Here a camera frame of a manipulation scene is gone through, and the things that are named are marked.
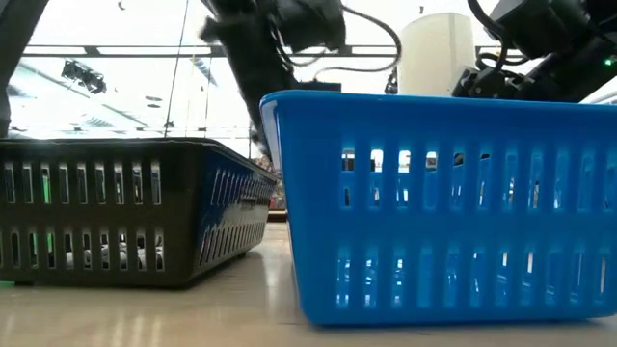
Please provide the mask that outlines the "background shelf with goods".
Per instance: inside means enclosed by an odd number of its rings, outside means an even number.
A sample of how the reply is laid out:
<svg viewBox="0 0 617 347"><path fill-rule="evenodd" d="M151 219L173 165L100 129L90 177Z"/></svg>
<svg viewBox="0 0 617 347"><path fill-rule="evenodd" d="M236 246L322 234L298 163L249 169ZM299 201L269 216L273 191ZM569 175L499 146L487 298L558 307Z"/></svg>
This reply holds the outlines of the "background shelf with goods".
<svg viewBox="0 0 617 347"><path fill-rule="evenodd" d="M281 175L274 169L271 160L267 156L263 156L261 158L261 166L270 174L274 174L278 179L277 185L275 186L270 199L270 212L268 221L275 223L286 222L288 215L286 207L286 197L282 186Z"/></svg>

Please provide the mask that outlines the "black plastic basket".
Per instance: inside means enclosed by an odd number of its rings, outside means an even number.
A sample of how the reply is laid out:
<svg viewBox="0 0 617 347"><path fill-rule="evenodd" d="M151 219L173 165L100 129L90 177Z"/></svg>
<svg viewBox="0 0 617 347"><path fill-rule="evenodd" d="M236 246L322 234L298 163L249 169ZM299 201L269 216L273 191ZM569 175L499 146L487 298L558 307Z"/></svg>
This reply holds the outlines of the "black plastic basket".
<svg viewBox="0 0 617 347"><path fill-rule="evenodd" d="M1 139L0 168L50 169L60 285L176 287L263 239L277 178L208 139Z"/></svg>

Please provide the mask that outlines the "blue plastic basket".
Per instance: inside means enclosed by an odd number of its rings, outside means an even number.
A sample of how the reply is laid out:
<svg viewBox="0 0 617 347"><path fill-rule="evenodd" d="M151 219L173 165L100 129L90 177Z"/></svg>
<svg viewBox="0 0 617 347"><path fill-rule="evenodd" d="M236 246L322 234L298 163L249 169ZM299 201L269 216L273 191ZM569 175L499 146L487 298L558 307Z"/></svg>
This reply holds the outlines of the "blue plastic basket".
<svg viewBox="0 0 617 347"><path fill-rule="evenodd" d="M617 106L284 91L260 111L310 323L617 314Z"/></svg>

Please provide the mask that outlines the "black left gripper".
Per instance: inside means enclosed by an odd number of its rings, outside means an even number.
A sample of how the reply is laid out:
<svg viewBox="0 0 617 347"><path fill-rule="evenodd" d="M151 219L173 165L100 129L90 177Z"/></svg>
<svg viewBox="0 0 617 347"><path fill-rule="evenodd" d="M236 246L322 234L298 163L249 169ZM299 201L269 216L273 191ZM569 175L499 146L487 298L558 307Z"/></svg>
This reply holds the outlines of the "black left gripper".
<svg viewBox="0 0 617 347"><path fill-rule="evenodd" d="M250 140L263 154L270 152L260 114L261 99L293 87L296 80L278 52L268 15L273 0L200 0L212 15L200 32L206 42L218 41L228 59L250 120Z"/></svg>

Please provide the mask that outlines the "dark ceiling fixture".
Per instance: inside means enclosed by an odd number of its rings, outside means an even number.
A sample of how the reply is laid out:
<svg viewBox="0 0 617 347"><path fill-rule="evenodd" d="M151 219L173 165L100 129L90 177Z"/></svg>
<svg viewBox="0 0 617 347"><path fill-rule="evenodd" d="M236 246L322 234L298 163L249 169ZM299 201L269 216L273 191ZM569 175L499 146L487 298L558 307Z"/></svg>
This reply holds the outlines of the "dark ceiling fixture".
<svg viewBox="0 0 617 347"><path fill-rule="evenodd" d="M61 76L84 87L91 94L107 92L104 75L78 61L65 60Z"/></svg>

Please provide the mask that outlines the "white shade wooden base lamp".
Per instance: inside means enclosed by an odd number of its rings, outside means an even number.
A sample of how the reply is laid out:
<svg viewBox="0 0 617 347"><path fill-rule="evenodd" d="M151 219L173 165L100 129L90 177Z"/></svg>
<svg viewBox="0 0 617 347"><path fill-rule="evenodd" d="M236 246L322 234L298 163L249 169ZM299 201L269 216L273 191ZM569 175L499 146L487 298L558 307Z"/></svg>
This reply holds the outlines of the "white shade wooden base lamp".
<svg viewBox="0 0 617 347"><path fill-rule="evenodd" d="M420 17L399 33L400 94L450 96L463 70L474 64L471 19L459 13Z"/></svg>

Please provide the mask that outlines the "black overhead beam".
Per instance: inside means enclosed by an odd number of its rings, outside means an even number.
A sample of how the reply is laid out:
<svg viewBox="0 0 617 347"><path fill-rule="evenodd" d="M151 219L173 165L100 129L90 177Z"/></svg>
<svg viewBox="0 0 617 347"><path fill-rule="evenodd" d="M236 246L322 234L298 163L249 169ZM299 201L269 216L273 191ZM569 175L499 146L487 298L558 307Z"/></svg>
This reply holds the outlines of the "black overhead beam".
<svg viewBox="0 0 617 347"><path fill-rule="evenodd" d="M392 45L347 45L341 50L328 51L325 48L311 47L300 52L292 52L285 47L284 53L289 57L366 57L366 58L393 58L396 48ZM28 45L23 57L47 58L224 58L225 49L219 44L200 45Z"/></svg>

